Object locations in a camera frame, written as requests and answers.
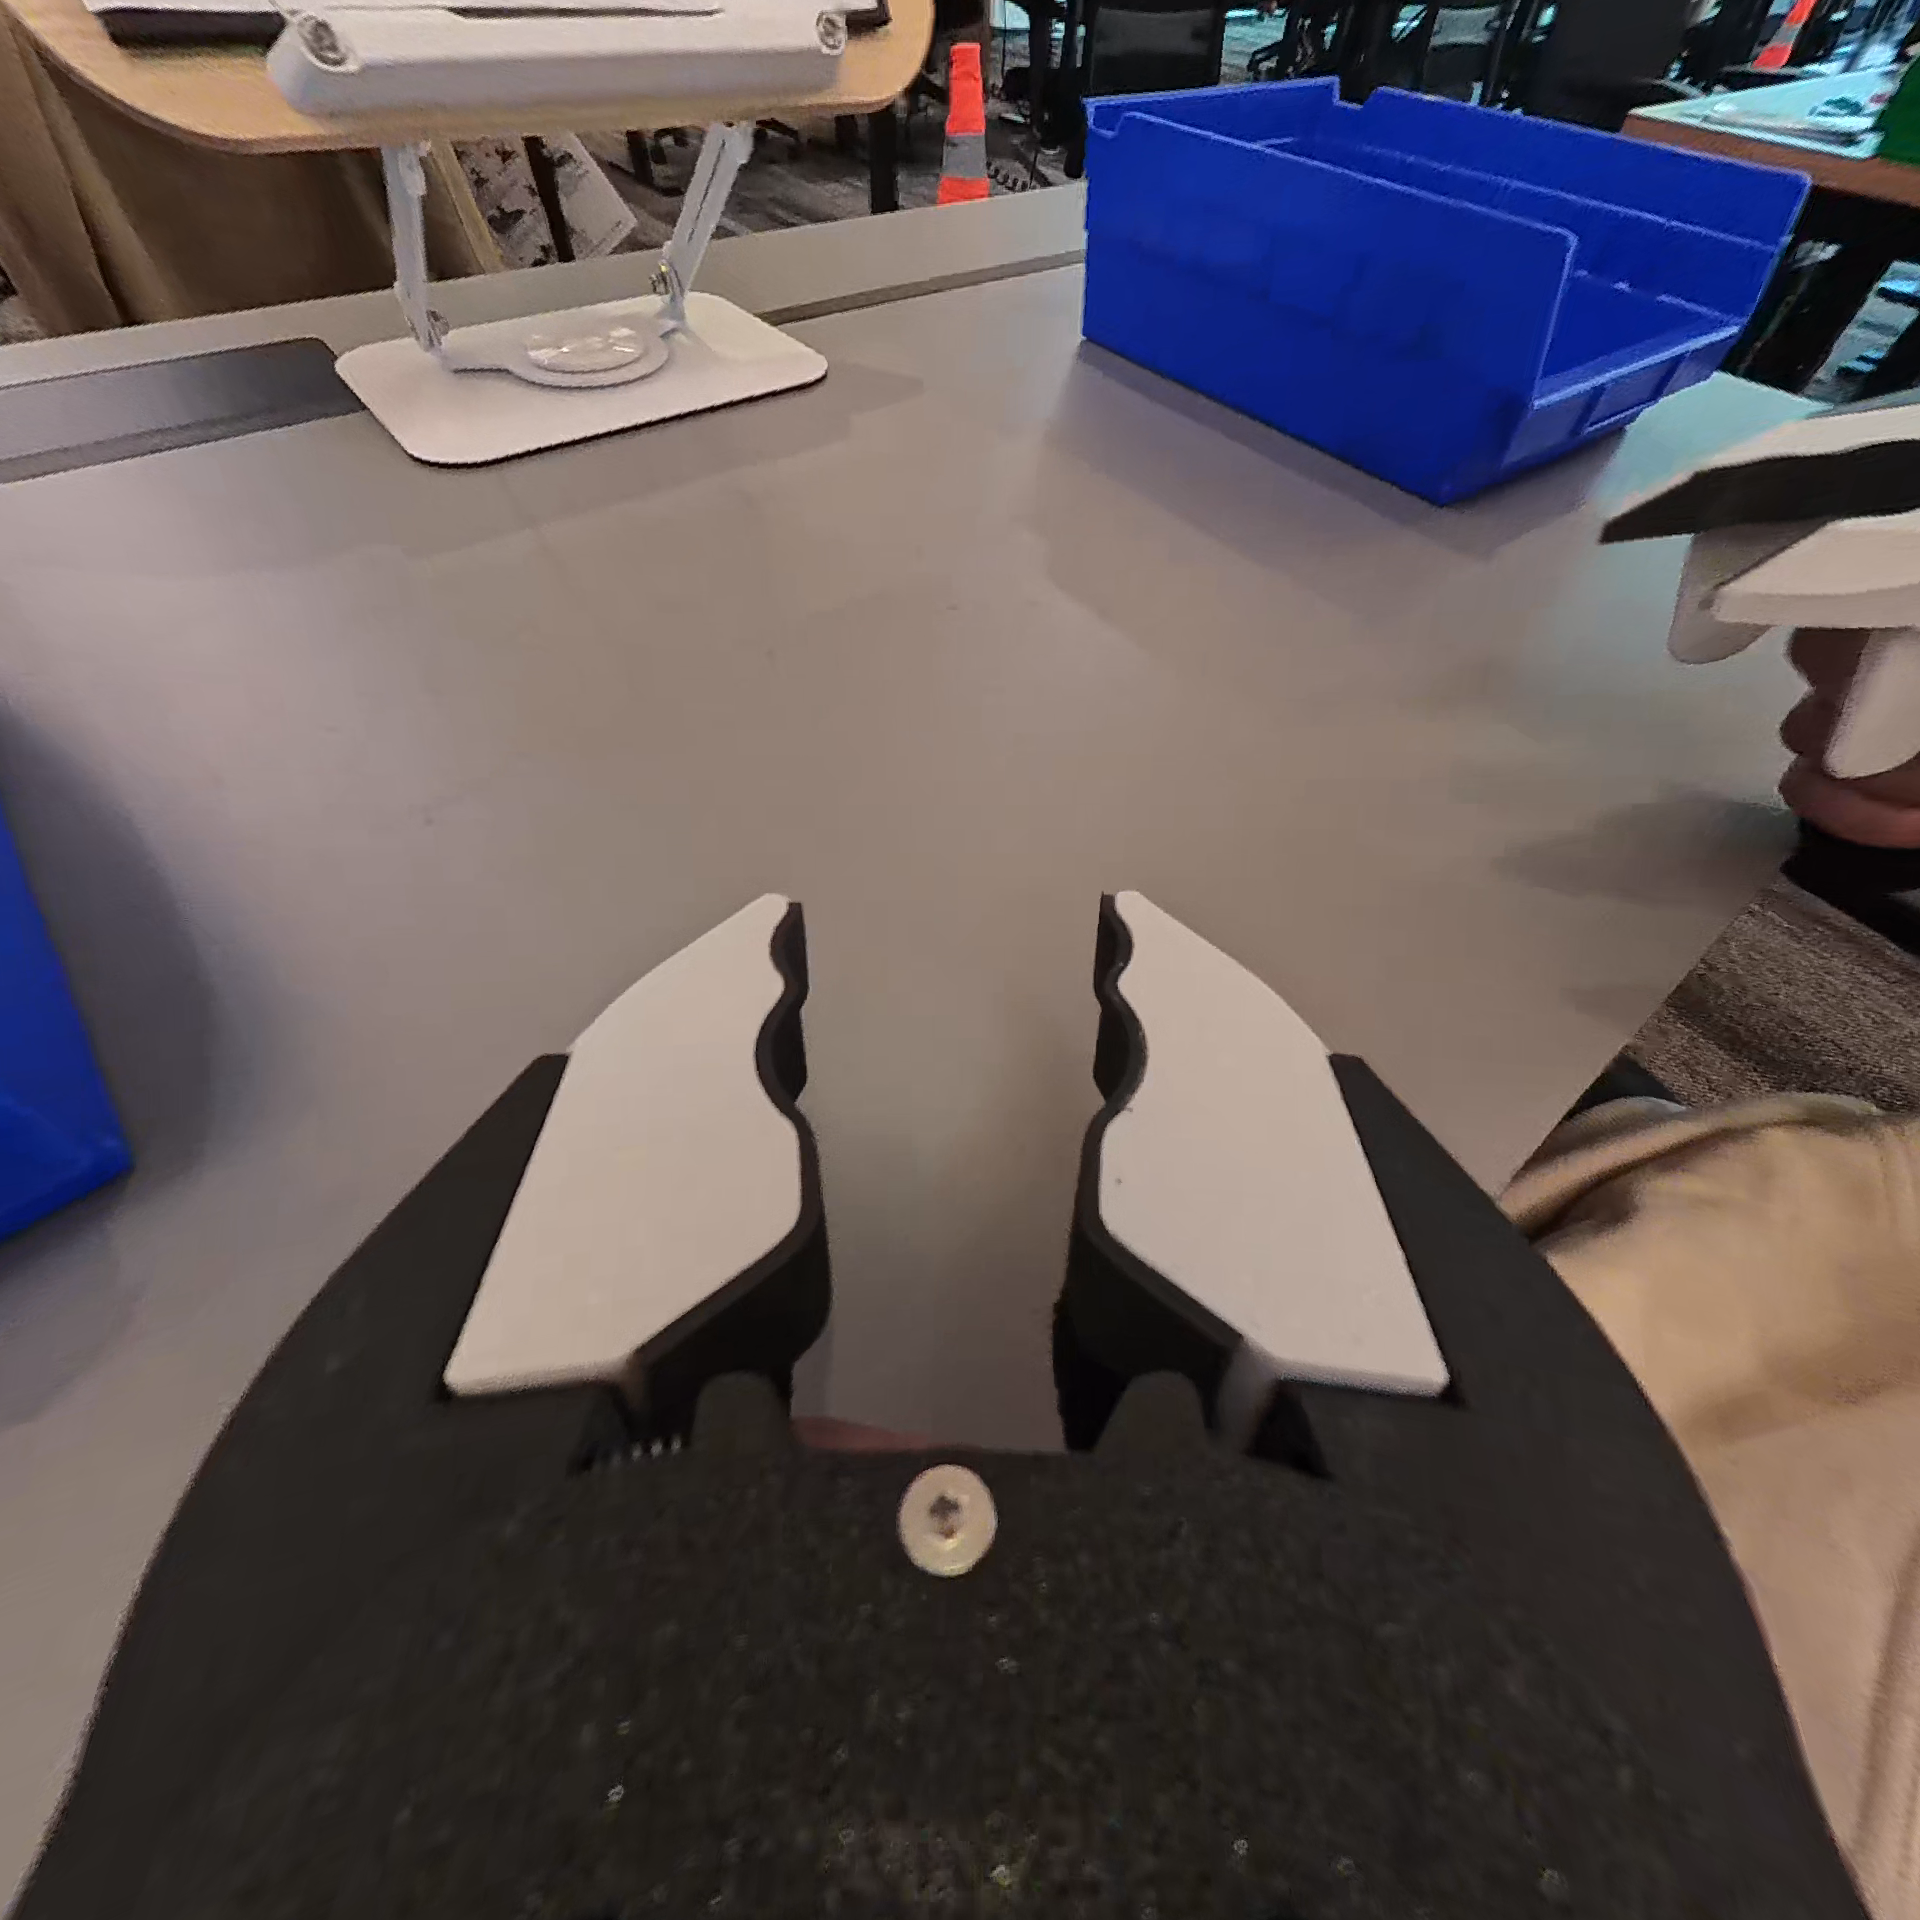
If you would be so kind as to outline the blue plastic bin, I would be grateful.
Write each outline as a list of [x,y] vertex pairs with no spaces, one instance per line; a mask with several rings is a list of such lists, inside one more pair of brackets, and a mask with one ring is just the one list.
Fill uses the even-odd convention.
[[1094,99],[1084,334],[1445,508],[1709,376],[1809,188],[1391,86]]
[[129,1135],[3,828],[3,1238],[133,1169]]

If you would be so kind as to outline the orange traffic cone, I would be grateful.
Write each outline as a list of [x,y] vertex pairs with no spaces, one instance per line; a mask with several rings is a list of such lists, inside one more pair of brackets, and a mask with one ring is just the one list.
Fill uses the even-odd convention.
[[991,196],[983,85],[979,43],[955,39],[949,48],[945,164],[934,196],[941,207],[980,203]]

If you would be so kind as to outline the person's black chair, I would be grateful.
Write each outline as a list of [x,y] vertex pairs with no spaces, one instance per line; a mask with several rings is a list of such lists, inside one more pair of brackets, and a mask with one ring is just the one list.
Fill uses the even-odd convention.
[[1782,877],[1917,957],[1917,847],[1870,847],[1798,823]]

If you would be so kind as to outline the long wooden desk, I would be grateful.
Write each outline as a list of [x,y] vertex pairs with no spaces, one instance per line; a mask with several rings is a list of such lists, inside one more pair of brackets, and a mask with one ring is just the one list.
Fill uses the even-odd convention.
[[1798,173],[1857,200],[1917,207],[1917,168],[1882,158],[1878,115],[1900,78],[1900,65],[1870,65],[1723,88],[1635,109],[1623,134]]

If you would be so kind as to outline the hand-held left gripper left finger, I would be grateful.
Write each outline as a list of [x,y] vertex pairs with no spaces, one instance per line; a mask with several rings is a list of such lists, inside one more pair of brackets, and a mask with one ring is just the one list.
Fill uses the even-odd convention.
[[767,1366],[833,1295],[819,1148],[799,1113],[810,989],[797,901],[759,896],[673,952],[571,1045],[444,1385],[492,1398],[665,1372],[775,1283]]

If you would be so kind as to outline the white folding stand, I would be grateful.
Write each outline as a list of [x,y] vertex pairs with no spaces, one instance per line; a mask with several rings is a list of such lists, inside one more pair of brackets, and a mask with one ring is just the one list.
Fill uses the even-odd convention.
[[426,143],[434,111],[546,109],[597,93],[698,105],[822,88],[849,48],[819,5],[311,5],[290,11],[270,75],[297,109],[385,115],[403,339],[342,351],[347,390],[419,464],[481,467],[773,398],[826,358],[716,295],[698,295],[753,126],[711,120],[646,295],[451,327],[426,277]]

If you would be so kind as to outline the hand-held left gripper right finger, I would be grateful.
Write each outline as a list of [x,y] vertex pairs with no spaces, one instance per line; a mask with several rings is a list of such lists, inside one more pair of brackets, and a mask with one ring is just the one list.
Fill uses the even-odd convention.
[[1442,1344],[1307,1020],[1140,892],[1100,901],[1092,991],[1053,1329],[1070,1441],[1154,1374],[1186,1377],[1230,1445],[1299,1385],[1439,1401]]

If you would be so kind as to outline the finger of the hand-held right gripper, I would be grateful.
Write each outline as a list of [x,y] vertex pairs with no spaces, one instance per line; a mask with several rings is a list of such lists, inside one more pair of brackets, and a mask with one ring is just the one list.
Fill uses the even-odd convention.
[[1715,592],[1831,520],[1917,509],[1917,404],[1847,403],[1759,431],[1633,496],[1605,544],[1686,544],[1666,649],[1705,665],[1774,628],[1723,623]]
[[1917,511],[1819,525],[1722,585],[1713,612],[1863,635],[1825,749],[1831,776],[1878,776],[1917,753]]

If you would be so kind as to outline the brown fabric cover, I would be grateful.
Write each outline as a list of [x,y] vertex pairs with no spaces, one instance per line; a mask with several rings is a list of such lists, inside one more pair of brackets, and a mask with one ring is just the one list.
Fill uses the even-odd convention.
[[388,292],[371,151],[243,155],[146,127],[3,27],[3,263],[54,336]]

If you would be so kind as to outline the person's right hand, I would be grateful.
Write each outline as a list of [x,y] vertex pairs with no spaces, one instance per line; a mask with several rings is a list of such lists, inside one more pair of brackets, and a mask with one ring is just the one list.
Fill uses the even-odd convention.
[[1787,661],[1804,684],[1781,724],[1787,766],[1781,798],[1804,824],[1859,847],[1917,847],[1917,758],[1861,780],[1838,780],[1826,749],[1854,688],[1865,637],[1857,630],[1794,630]]

